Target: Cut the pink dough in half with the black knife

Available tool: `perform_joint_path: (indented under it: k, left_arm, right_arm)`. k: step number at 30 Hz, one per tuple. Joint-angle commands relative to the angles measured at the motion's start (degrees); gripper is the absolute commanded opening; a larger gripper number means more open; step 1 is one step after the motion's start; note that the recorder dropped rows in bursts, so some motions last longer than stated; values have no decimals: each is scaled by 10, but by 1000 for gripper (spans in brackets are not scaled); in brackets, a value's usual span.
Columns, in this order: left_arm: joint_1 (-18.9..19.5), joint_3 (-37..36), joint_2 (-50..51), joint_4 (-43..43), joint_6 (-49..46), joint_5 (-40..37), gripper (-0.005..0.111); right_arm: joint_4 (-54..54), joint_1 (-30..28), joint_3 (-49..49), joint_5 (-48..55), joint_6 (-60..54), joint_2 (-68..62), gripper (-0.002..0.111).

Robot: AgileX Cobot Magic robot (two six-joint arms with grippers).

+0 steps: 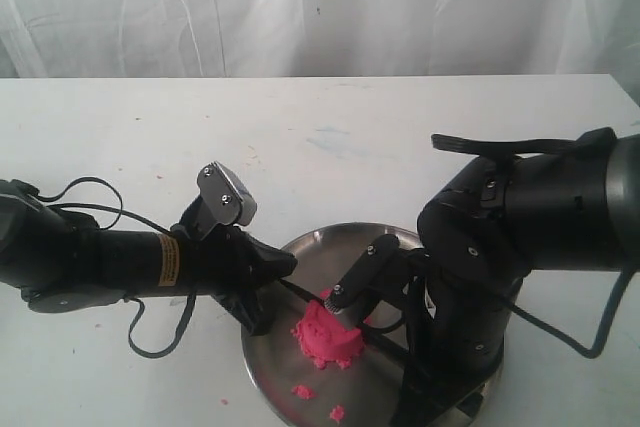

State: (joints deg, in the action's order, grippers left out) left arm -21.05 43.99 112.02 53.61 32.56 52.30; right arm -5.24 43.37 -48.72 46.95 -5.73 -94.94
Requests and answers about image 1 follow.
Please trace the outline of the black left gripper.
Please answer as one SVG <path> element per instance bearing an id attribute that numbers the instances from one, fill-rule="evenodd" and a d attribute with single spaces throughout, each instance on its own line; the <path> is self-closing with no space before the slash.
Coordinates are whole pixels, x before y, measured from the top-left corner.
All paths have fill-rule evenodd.
<path id="1" fill-rule="evenodd" d="M 250 336 L 267 334 L 273 313 L 263 308 L 256 291 L 291 275 L 297 259 L 290 252 L 247 239 L 232 226 L 217 225 L 197 240 L 204 211 L 204 201 L 195 199 L 171 227 L 179 246 L 176 289 L 214 295 Z"/>

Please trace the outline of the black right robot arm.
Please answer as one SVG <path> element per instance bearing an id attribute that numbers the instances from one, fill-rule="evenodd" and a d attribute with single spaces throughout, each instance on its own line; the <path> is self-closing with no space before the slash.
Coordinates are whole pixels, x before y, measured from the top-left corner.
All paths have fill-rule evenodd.
<path id="1" fill-rule="evenodd" d="M 395 426 L 429 426 L 477 406 L 499 368 L 512 316 L 586 359 L 599 357 L 639 268 L 639 139 L 601 128 L 575 140 L 491 142 L 435 134 L 434 148 L 470 156 L 417 219 L 424 254 L 405 310 L 410 360 Z M 583 345 L 520 308 L 535 270 L 613 270 L 595 338 Z"/>

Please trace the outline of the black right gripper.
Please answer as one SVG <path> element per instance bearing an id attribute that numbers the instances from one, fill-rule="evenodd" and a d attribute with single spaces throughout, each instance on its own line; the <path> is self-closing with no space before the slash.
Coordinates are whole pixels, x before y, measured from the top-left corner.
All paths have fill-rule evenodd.
<path id="1" fill-rule="evenodd" d="M 520 279 L 481 266 L 413 266 L 404 309 L 411 362 L 390 426 L 433 426 L 495 372 Z"/>

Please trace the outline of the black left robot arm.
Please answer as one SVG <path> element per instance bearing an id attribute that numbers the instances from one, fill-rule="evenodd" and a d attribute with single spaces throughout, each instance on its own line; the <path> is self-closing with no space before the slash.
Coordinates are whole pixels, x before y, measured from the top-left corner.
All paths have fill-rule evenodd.
<path id="1" fill-rule="evenodd" d="M 234 225 L 204 230 L 195 198 L 166 233 L 101 228 L 85 213 L 47 207 L 35 188 L 1 183 L 1 281 L 39 313 L 144 297 L 213 297 L 247 330 L 267 330 L 257 292 L 294 271 L 295 257 Z"/>

